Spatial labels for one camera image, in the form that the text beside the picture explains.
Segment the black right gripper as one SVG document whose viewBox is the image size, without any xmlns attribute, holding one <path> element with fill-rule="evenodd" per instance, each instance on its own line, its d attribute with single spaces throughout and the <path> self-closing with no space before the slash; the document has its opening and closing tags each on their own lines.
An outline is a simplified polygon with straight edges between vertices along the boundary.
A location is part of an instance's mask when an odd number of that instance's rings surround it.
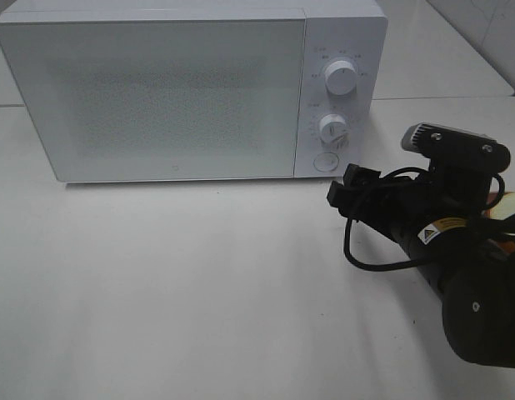
<svg viewBox="0 0 515 400">
<path fill-rule="evenodd" d="M 448 265 L 475 251 L 485 237 L 473 226 L 492 207 L 488 185 L 437 187 L 422 180 L 427 171 L 399 168 L 387 175 L 349 163 L 341 182 L 332 181 L 327 202 L 332 208 L 351 208 L 361 222 L 396 243 L 405 262 L 372 264 L 356 258 L 366 271 L 392 271 L 424 265 Z"/>
</svg>

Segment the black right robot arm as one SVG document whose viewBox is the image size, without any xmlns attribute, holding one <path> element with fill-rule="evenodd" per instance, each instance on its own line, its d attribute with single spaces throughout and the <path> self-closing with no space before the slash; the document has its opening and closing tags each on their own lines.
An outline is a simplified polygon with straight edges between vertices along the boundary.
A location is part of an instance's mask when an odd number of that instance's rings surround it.
<svg viewBox="0 0 515 400">
<path fill-rule="evenodd" d="M 347 220 L 369 226 L 406 254 L 403 262 L 346 259 L 364 271 L 416 268 L 442 303 L 442 327 L 464 361 L 515 368 L 515 213 L 486 217 L 500 197 L 497 174 L 404 167 L 387 175 L 352 164 L 327 201 Z"/>
</svg>

